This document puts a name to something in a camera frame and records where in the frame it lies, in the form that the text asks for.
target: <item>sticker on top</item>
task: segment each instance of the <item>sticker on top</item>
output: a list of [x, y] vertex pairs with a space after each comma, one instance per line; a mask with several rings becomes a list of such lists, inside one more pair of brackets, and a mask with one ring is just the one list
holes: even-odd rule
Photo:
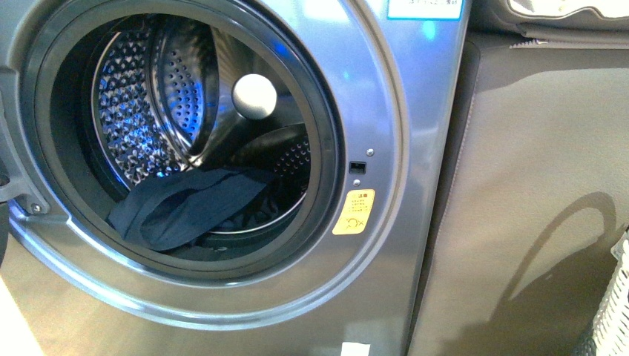
[[373, 189], [358, 189], [347, 193], [343, 210], [332, 230], [334, 235], [353, 235], [365, 230], [375, 197]]
[[389, 0], [389, 19], [458, 20], [463, 0]]

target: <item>yellow label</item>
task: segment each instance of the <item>yellow label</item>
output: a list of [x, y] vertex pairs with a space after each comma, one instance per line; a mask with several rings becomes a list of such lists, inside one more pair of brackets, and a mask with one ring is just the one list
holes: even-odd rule
[[372, 213], [375, 191], [360, 189], [350, 191], [345, 198], [345, 205], [332, 233], [334, 235], [359, 234], [365, 230], [367, 220]]

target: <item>silver washing machine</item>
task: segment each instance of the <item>silver washing machine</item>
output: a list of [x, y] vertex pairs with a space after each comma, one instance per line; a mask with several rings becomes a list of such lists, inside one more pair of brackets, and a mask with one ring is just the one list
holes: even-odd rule
[[3, 1], [0, 202], [76, 287], [10, 242], [44, 351], [405, 355], [468, 12]]

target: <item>white sticker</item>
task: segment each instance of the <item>white sticker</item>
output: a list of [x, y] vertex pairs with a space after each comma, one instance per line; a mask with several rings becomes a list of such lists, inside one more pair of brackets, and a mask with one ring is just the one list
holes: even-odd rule
[[370, 347], [365, 343], [343, 343], [340, 356], [369, 356]]
[[390, 19], [458, 20], [464, 0], [389, 0]]

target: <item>white ball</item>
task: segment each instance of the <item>white ball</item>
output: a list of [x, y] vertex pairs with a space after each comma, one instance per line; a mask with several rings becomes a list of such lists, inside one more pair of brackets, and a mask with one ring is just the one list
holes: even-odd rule
[[266, 77], [247, 74], [234, 84], [231, 99], [240, 115], [247, 119], [260, 120], [275, 110], [277, 91]]

